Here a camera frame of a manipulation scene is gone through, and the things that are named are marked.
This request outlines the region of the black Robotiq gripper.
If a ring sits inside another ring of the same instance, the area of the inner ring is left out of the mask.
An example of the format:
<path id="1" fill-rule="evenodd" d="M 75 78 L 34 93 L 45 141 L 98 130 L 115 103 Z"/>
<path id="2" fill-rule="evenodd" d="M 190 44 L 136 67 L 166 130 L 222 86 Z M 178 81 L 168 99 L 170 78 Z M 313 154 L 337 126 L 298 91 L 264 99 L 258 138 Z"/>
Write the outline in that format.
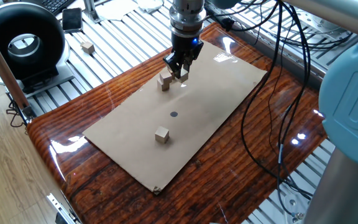
<path id="1" fill-rule="evenodd" d="M 180 64 L 183 62 L 183 69 L 190 71 L 190 66 L 196 60 L 203 48 L 204 42 L 196 37 L 181 37 L 172 34 L 172 53 L 164 56 L 163 61 L 170 73 L 175 77 L 180 77 Z"/>

